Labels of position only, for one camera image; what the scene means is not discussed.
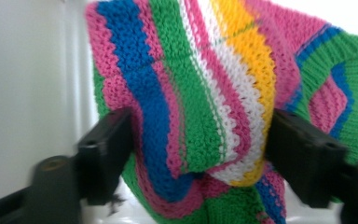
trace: white background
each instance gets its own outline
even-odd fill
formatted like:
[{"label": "white background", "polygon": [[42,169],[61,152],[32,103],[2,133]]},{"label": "white background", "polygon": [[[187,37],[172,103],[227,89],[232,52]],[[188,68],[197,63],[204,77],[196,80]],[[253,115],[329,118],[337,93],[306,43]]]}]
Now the white background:
[{"label": "white background", "polygon": [[[0,198],[25,187],[38,161],[71,155],[97,119],[85,2],[0,0]],[[274,2],[358,34],[358,0]],[[313,213],[291,197],[288,221],[314,223],[303,217],[315,216],[332,222],[331,212]]]}]

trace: knitted fabric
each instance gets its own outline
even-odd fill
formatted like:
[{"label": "knitted fabric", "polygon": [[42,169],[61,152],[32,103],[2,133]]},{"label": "knitted fabric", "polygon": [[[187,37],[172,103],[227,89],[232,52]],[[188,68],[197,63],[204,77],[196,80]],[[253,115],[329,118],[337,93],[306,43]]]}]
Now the knitted fabric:
[{"label": "knitted fabric", "polygon": [[101,116],[129,107],[123,178],[159,223],[285,223],[263,159],[274,108],[358,161],[358,36],[262,0],[116,0],[86,10]]}]

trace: yellow stripe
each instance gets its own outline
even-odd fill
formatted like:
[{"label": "yellow stripe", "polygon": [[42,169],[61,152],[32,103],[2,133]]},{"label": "yellow stripe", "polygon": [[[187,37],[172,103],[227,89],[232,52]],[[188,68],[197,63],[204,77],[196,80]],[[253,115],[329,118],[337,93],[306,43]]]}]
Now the yellow stripe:
[{"label": "yellow stripe", "polygon": [[[212,0],[211,3],[222,36],[230,37],[227,38],[226,43],[241,56],[241,63],[249,66],[249,75],[256,79],[254,87],[261,93],[258,102],[265,108],[262,118],[266,124],[263,129],[264,142],[266,142],[275,98],[275,74],[273,72],[275,63],[269,57],[271,48],[265,44],[266,38],[258,33],[259,27],[254,17],[246,11],[239,0]],[[239,30],[243,30],[243,27],[252,23],[255,23],[254,27],[238,35]],[[266,144],[260,148],[263,156],[265,146]],[[232,186],[253,185],[261,177],[263,166],[262,157],[255,162],[253,171],[243,174],[243,180],[232,181],[230,184]]]}]

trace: striped knitted fabric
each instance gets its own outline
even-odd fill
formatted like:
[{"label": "striped knitted fabric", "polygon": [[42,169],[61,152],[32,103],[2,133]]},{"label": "striped knitted fabric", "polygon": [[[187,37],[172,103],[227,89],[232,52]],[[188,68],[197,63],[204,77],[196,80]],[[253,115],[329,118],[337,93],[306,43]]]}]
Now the striped knitted fabric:
[{"label": "striped knitted fabric", "polygon": [[358,36],[262,0],[116,0],[86,10],[101,116],[132,109],[123,178],[158,223],[285,223],[263,159],[274,108],[358,161]]}]

